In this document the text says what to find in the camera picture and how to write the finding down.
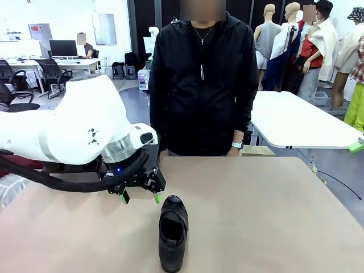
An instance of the wristwatch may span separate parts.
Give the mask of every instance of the wristwatch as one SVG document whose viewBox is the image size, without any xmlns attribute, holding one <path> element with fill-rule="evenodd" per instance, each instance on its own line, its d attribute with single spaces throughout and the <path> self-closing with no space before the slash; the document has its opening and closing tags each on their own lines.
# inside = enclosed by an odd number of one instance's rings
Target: wristwatch
<svg viewBox="0 0 364 273">
<path fill-rule="evenodd" d="M 237 143 L 237 142 L 233 142 L 233 144 L 231 144 L 231 146 L 238 148 L 238 149 L 243 149 L 244 147 L 244 143 Z"/>
</svg>

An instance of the white desk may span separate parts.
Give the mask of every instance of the white desk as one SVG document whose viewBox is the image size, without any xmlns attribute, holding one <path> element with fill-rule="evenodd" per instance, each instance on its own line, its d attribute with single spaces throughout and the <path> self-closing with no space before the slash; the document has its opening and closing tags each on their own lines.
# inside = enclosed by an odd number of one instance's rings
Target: white desk
<svg viewBox="0 0 364 273">
<path fill-rule="evenodd" d="M 363 229 L 300 159 L 165 157 L 161 170 L 163 197 L 188 212 L 180 273 L 363 273 Z M 29 185 L 0 214 L 0 272 L 162 273 L 162 204 L 129 194 Z"/>
<path fill-rule="evenodd" d="M 259 132 L 277 148 L 346 150 L 362 135 L 290 92 L 258 92 L 251 122 L 251 144 L 256 144 Z"/>
<path fill-rule="evenodd" d="M 100 59 L 80 59 L 80 60 L 72 60 L 72 62 L 64 61 L 64 60 L 55 60 L 58 66 L 61 69 L 67 69 L 67 70 L 87 70 L 90 73 L 90 67 L 96 67 L 98 70 L 97 62 L 100 61 Z M 41 81 L 41 74 L 40 74 L 40 66 L 35 60 L 26 60 L 26 61 L 15 61 L 12 62 L 11 60 L 8 61 L 9 65 L 15 69 L 15 70 L 33 70 L 35 71 L 36 78 L 39 81 L 41 94 L 40 96 L 43 96 L 47 94 L 47 92 L 44 91 L 43 84 Z"/>
</svg>

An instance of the jacket hood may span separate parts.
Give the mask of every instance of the jacket hood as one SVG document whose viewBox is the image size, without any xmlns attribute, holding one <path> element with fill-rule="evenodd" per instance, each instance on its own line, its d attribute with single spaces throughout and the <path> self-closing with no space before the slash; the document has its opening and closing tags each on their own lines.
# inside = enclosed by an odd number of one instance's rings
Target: jacket hood
<svg viewBox="0 0 364 273">
<path fill-rule="evenodd" d="M 227 11 L 225 12 L 225 21 L 219 21 L 219 22 L 221 22 L 220 28 L 221 28 L 222 32 L 225 32 L 241 23 L 240 20 L 233 17 Z M 190 27 L 191 21 L 182 21 L 181 24 L 183 27 Z"/>
</svg>

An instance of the zipper pull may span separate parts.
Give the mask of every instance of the zipper pull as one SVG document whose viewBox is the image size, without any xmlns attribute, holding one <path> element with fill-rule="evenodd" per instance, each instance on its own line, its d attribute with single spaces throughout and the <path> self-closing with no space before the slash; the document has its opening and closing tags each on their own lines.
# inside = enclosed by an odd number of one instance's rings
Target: zipper pull
<svg viewBox="0 0 364 273">
<path fill-rule="evenodd" d="M 204 68 L 201 65 L 201 79 L 204 81 Z"/>
</svg>

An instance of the black shoe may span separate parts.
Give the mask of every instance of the black shoe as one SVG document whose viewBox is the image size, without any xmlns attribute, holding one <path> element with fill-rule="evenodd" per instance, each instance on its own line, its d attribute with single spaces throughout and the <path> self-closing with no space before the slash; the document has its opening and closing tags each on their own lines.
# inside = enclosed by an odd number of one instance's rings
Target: black shoe
<svg viewBox="0 0 364 273">
<path fill-rule="evenodd" d="M 187 241 L 188 216 L 182 201 L 169 196 L 159 220 L 159 258 L 165 272 L 180 271 Z"/>
</svg>

